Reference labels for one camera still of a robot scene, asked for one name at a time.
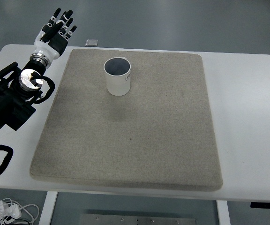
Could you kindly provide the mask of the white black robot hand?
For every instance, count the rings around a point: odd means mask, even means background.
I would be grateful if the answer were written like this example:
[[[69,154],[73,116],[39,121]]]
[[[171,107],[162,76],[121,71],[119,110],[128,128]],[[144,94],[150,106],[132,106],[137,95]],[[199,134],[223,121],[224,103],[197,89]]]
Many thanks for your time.
[[[46,32],[40,31],[34,42],[36,52],[43,52],[44,55],[51,55],[54,59],[57,59],[64,53],[68,45],[68,40],[77,28],[77,26],[74,25],[71,30],[66,33],[68,27],[73,22],[73,18],[71,18],[71,15],[73,14],[72,10],[65,11],[55,23],[60,12],[61,9],[57,8],[47,23],[48,30]]]

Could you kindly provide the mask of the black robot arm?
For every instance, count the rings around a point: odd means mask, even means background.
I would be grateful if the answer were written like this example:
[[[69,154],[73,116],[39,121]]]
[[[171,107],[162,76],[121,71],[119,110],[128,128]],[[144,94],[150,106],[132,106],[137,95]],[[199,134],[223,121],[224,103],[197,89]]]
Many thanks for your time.
[[[23,69],[17,62],[0,71],[0,129],[7,125],[17,131],[36,111],[34,104],[46,101],[55,83],[44,74],[65,51],[76,30],[72,10],[58,8],[37,35],[34,52]]]

